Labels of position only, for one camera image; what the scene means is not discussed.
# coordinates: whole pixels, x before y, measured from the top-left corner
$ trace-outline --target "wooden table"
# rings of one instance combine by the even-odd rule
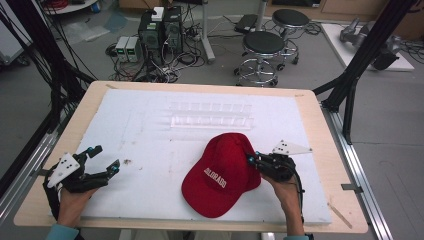
[[[44,169],[50,169],[64,152],[75,152],[86,129],[95,115],[108,89],[134,89],[148,91],[177,91],[196,93],[253,94],[293,97],[298,105],[303,125],[314,149],[313,157],[328,208],[332,217],[329,225],[305,226],[306,232],[364,233],[368,230],[363,212],[353,191],[344,191],[341,184],[350,183],[342,160],[324,119],[318,101],[310,90],[249,88],[209,85],[129,83],[97,81],[91,84],[72,119],[53,149]],[[14,222],[18,226],[50,226],[55,223],[49,216],[49,206],[42,188],[43,177],[38,177],[26,199],[18,210]],[[283,224],[271,223],[222,223],[197,221],[172,221],[151,219],[83,218],[82,227],[131,228],[131,229],[175,229],[175,230],[219,230],[286,232]]]

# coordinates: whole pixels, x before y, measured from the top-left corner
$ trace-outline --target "gray floor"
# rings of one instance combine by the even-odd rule
[[[220,16],[213,5],[211,16]],[[254,13],[255,4],[237,14]],[[136,34],[137,13],[125,13],[123,20],[113,8],[100,14],[80,11],[63,17],[64,23],[88,21],[89,27],[103,26],[118,17],[113,32],[92,42],[80,42],[72,47],[98,79],[113,74],[113,64],[104,51],[119,36]],[[214,26],[225,21],[214,18]],[[220,24],[214,34],[233,34],[232,25]],[[177,83],[235,85],[233,70],[241,63],[241,38],[210,38],[216,55],[214,64],[182,71]],[[323,34],[304,34],[296,40],[300,46],[298,65],[287,64],[279,72],[278,88],[314,89],[338,77],[343,66]],[[63,42],[58,42],[65,49]],[[366,71],[357,86],[353,115],[352,140],[367,174],[375,197],[394,239],[422,239],[424,235],[424,67],[407,54],[403,56],[415,67],[413,72]],[[318,96],[324,100],[328,93]],[[49,88],[33,65],[14,66],[0,73],[0,175],[10,166],[22,147],[49,111]],[[47,228],[17,227],[13,224],[16,206],[0,226],[0,239],[43,239]],[[86,239],[117,239],[113,229],[84,229]],[[375,239],[372,230],[366,234],[315,234],[316,239]],[[256,233],[237,233],[233,239],[259,239]]]

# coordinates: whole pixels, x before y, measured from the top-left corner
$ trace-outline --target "black metal pole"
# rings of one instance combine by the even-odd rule
[[[333,88],[329,97],[322,102],[324,108],[333,112],[337,112],[340,104],[347,98],[343,135],[349,144],[352,144],[350,133],[356,85],[414,2],[414,0],[390,0],[346,70],[338,78],[313,90],[318,95]]]

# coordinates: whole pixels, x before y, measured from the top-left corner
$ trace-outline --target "human hand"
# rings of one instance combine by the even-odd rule
[[[271,186],[274,188],[275,195],[277,196],[278,200],[280,200],[281,208],[286,215],[287,235],[305,235],[299,204],[299,194],[295,178],[292,177],[287,182],[276,182],[264,174],[261,174],[261,176],[271,184]]]
[[[97,190],[98,188],[83,193],[70,193],[65,188],[62,188],[57,223],[75,228],[79,223],[81,213],[87,205],[88,200]]]

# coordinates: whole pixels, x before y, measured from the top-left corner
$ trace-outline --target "cardboard box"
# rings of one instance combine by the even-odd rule
[[[424,1],[417,1],[412,6],[393,34],[404,40],[424,39]]]
[[[119,0],[119,7],[125,9],[153,9],[162,7],[162,0]]]

